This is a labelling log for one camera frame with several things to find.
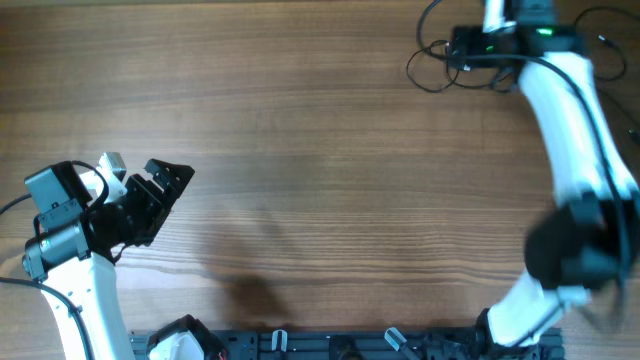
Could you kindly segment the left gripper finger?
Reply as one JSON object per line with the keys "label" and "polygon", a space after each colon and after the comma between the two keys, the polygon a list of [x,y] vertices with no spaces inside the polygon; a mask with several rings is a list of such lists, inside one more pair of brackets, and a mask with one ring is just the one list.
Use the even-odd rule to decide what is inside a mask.
{"label": "left gripper finger", "polygon": [[180,180],[176,164],[150,159],[144,169],[164,191],[176,192],[178,190]]}
{"label": "left gripper finger", "polygon": [[188,165],[170,164],[168,166],[169,185],[167,188],[168,208],[172,208],[181,197],[195,170]]}

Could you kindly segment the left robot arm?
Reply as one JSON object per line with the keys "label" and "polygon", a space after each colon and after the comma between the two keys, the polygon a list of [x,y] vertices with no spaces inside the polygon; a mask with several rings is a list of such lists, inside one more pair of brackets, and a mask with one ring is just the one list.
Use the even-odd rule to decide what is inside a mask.
{"label": "left robot arm", "polygon": [[68,359],[131,359],[116,289],[113,248],[150,245],[195,174],[188,165],[149,160],[146,177],[128,175],[117,152],[77,170],[63,161],[29,176],[38,233],[23,267],[40,286]]}

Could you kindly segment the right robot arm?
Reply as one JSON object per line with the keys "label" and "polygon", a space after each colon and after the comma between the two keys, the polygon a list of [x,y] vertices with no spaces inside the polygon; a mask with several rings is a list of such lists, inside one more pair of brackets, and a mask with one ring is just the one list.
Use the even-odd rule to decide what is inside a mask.
{"label": "right robot arm", "polygon": [[493,356],[536,344],[609,283],[624,287],[639,253],[639,187],[611,135],[583,37],[549,1],[488,1],[476,27],[454,32],[459,69],[511,70],[537,119],[555,211],[528,234],[525,268],[481,318]]}

